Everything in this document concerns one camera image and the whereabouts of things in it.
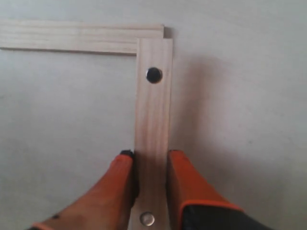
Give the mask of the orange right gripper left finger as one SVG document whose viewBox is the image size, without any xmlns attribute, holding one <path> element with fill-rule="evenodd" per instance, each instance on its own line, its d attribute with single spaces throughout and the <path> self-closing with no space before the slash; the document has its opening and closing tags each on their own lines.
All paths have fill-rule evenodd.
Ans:
<svg viewBox="0 0 307 230">
<path fill-rule="evenodd" d="M 33 230 L 126 230 L 138 195 L 134 153 L 123 150 L 106 173 L 83 196 Z"/>
</svg>

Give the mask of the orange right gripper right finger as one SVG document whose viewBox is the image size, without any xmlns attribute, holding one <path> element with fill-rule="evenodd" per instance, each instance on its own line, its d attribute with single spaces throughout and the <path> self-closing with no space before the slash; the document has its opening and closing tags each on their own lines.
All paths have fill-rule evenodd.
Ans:
<svg viewBox="0 0 307 230">
<path fill-rule="evenodd" d="M 166 197 L 173 230 L 267 230 L 221 196 L 183 151 L 167 154 Z"/>
</svg>

